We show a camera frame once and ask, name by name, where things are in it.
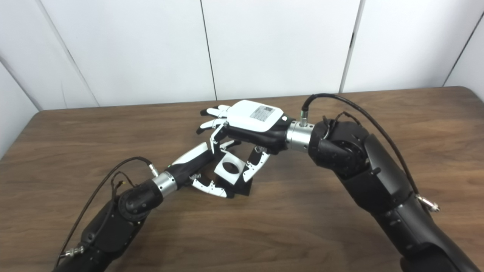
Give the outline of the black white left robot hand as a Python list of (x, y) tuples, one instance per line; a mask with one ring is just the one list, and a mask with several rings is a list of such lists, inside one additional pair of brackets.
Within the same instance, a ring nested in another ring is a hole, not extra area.
[(216, 185), (214, 181), (199, 172), (214, 159), (212, 150), (209, 149), (206, 142), (202, 142), (176, 159), (153, 181), (157, 184), (163, 197), (184, 186), (192, 186), (213, 196), (234, 198), (235, 193), (230, 189)]

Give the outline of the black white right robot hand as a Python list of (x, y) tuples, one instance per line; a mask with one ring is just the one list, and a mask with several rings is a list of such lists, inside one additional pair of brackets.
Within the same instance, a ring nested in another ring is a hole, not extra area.
[(200, 115), (214, 117), (213, 120), (202, 123), (196, 133), (202, 134), (214, 129), (210, 143), (216, 156), (221, 151), (219, 142), (226, 137), (261, 148), (260, 151), (253, 150), (237, 179), (230, 182), (233, 186), (249, 182), (270, 155), (288, 150), (287, 131), (295, 121), (278, 107), (252, 100), (240, 100), (232, 106), (210, 107), (201, 110)]

